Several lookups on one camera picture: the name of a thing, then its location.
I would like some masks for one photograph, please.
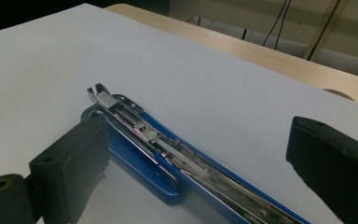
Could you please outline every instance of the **cable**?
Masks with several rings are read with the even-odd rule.
[[[245,37],[246,37],[246,33],[248,32],[248,30],[247,29],[244,29],[243,30],[243,34],[242,34],[242,40],[244,40],[245,39]]]
[[[277,42],[275,43],[275,49],[277,49],[277,47],[278,47],[278,41],[279,41],[279,37],[281,36],[281,31],[282,31],[282,28],[283,28],[284,18],[286,17],[287,9],[289,9],[290,3],[292,3],[292,0],[289,0],[289,3],[287,4],[286,10],[283,13],[281,28],[279,29],[279,33],[278,33],[278,36],[277,36]]]
[[[271,30],[269,31],[269,33],[268,33],[268,35],[267,35],[267,37],[266,37],[266,40],[264,40],[263,46],[266,45],[266,42],[267,42],[267,40],[269,39],[269,36],[271,35],[272,31],[273,31],[274,28],[275,28],[275,25],[276,25],[277,22],[278,22],[278,19],[279,19],[280,16],[282,15],[284,6],[286,6],[287,1],[288,1],[288,0],[284,0],[283,6],[282,6],[282,8],[281,8],[281,11],[279,12],[279,15],[278,15],[278,17],[277,17],[277,20],[275,21],[274,25],[272,26]]]

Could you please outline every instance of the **blue stapler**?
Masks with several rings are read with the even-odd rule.
[[[131,99],[102,84],[82,120],[104,117],[113,161],[167,204],[193,190],[232,223],[309,223],[192,147]]]

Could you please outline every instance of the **wooden table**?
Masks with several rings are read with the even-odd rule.
[[[106,9],[159,30],[179,35],[209,48],[258,64],[312,86],[342,92],[358,102],[358,77],[355,75],[308,62],[279,51],[263,48],[256,44],[137,7],[118,4]]]

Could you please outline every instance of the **black cable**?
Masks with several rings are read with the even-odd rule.
[[[278,19],[279,19],[280,16],[282,15],[284,6],[286,6],[287,1],[288,1],[288,0],[284,0],[283,6],[282,6],[282,8],[281,8],[281,11],[279,12],[279,15],[278,15],[278,17],[277,17],[277,20],[275,21],[274,25],[272,26],[271,30],[269,31],[269,33],[268,33],[268,35],[267,35],[267,37],[266,37],[266,40],[264,40],[263,46],[266,44],[267,40],[269,39],[269,36],[271,35],[272,31],[274,30],[275,25],[276,25],[277,22],[278,22]]]
[[[248,30],[247,29],[244,29],[243,30],[243,34],[242,34],[242,40],[244,40],[245,39],[245,37],[246,37],[246,33],[248,32]]]
[[[279,41],[279,37],[281,36],[281,31],[282,31],[282,28],[283,28],[284,18],[286,17],[287,9],[289,9],[290,3],[292,3],[292,0],[289,0],[289,3],[287,4],[286,10],[283,13],[281,28],[279,29],[279,33],[278,33],[278,36],[277,36],[277,42],[275,43],[275,49],[277,49],[277,47],[278,47],[278,41]]]

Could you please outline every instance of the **white table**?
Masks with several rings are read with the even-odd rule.
[[[312,223],[339,223],[284,153],[293,116],[358,139],[358,103],[91,6],[0,31],[0,175],[78,122],[103,83]],[[79,223],[225,223],[194,194],[159,201],[111,163]]]

